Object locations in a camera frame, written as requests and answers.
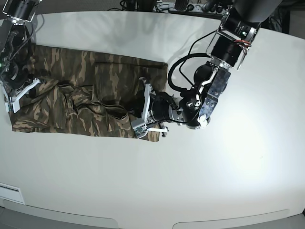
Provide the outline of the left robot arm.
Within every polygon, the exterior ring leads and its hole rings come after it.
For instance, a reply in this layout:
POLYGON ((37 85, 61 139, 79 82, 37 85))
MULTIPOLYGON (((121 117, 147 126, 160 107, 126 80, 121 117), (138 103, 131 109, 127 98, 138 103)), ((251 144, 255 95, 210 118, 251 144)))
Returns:
POLYGON ((279 0, 234 0, 226 9, 218 29, 212 33, 211 50, 205 53, 189 52, 172 65, 167 82, 171 89, 180 93, 180 98, 157 93, 147 111, 147 129, 151 130, 154 125, 163 122, 186 125, 190 129, 205 128, 219 96, 227 87, 230 69, 241 66, 261 24, 280 3, 279 0), (197 57, 210 60, 196 69, 191 88, 174 85, 174 70, 197 57))

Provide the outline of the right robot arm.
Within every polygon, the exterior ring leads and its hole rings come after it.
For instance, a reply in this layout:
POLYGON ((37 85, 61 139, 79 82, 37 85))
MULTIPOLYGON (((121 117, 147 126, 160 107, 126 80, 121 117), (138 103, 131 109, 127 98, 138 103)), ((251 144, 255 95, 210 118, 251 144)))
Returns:
POLYGON ((0 84, 7 95, 32 82, 25 65, 32 55, 32 20, 40 3, 40 0, 8 0, 2 8, 6 19, 0 26, 0 84))

